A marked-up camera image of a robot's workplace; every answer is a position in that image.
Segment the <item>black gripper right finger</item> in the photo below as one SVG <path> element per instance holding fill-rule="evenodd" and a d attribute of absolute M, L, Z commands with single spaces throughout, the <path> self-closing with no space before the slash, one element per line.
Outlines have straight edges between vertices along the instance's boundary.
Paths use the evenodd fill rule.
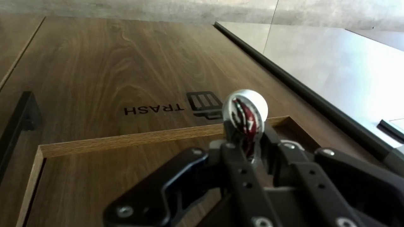
<path fill-rule="evenodd" d="M 310 227 L 363 227 L 325 172 L 295 142 L 281 141 L 272 129 L 262 137 L 262 163 L 272 186 L 291 188 Z"/>

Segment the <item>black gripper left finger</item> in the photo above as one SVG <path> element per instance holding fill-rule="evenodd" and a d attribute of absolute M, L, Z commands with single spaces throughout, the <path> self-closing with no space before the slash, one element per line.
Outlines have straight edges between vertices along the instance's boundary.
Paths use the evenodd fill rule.
<path fill-rule="evenodd" d="M 241 224 L 245 227 L 281 227 L 279 216 L 243 152 L 232 143 L 224 143 L 221 157 Z"/>

